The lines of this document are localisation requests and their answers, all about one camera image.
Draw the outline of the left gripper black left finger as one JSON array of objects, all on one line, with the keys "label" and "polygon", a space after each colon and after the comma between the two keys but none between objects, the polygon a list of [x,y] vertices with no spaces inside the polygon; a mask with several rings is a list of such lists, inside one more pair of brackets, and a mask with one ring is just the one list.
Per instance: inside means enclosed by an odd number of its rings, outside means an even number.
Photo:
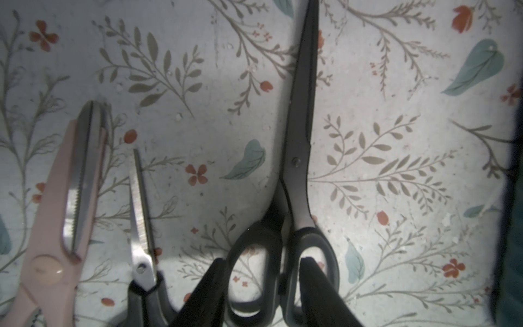
[{"label": "left gripper black left finger", "polygon": [[170,326],[223,326],[226,261],[213,261]]}]

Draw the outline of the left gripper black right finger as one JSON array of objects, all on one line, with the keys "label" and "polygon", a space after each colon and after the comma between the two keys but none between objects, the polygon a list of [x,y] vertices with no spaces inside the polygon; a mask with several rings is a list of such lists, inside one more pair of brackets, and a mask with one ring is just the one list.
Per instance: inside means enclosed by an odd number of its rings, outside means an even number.
[{"label": "left gripper black right finger", "polygon": [[299,277],[305,326],[363,327],[313,258],[300,260]]}]

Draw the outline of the large black scissors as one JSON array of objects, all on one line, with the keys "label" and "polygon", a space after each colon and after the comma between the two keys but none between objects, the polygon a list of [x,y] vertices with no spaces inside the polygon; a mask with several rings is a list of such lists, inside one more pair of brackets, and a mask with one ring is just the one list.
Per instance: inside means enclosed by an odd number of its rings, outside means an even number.
[{"label": "large black scissors", "polygon": [[307,193],[311,132],[315,105],[319,42],[319,3],[309,1],[291,88],[279,179],[263,218],[249,226],[232,245],[227,263],[233,268],[244,250],[259,245],[267,251],[261,296],[251,302],[228,302],[226,321],[232,326],[269,326],[281,308],[288,326],[303,326],[296,306],[300,255],[317,247],[326,259],[327,279],[339,288],[335,251],[315,226]]}]

